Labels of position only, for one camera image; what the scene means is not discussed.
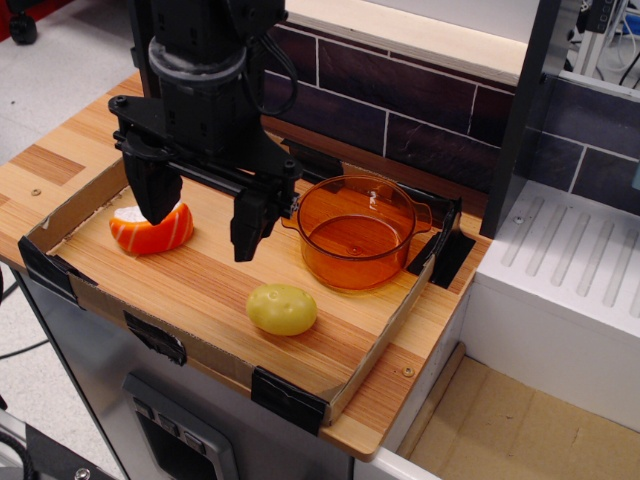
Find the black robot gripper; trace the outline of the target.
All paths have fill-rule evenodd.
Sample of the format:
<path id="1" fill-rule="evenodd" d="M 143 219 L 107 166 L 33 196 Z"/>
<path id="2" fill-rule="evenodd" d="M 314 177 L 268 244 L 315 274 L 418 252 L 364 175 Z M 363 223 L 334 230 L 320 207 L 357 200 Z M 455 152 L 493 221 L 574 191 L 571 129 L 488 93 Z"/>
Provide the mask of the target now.
<path id="1" fill-rule="evenodd" d="M 158 98 L 118 95 L 108 103 L 142 216 L 158 225 L 172 212 L 181 199 L 180 175 L 237 196 L 234 260 L 251 261 L 279 213 L 296 208 L 302 168 L 266 135 L 261 118 L 288 110 L 297 94 L 280 104 L 266 100 L 262 74 L 205 88 L 163 81 L 161 90 Z"/>

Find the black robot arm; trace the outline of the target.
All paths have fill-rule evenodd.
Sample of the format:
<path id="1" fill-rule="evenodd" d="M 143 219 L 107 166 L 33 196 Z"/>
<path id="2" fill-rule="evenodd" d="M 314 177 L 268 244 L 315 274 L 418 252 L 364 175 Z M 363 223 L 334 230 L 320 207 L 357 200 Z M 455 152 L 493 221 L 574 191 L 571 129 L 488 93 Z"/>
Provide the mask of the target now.
<path id="1" fill-rule="evenodd" d="M 281 1 L 135 1 L 140 97 L 109 103 L 114 138 L 143 216 L 159 224 L 192 179 L 234 199 L 235 259 L 249 261 L 275 223 L 296 210 L 302 166 L 261 120 L 265 60 L 295 68 L 270 36 Z"/>

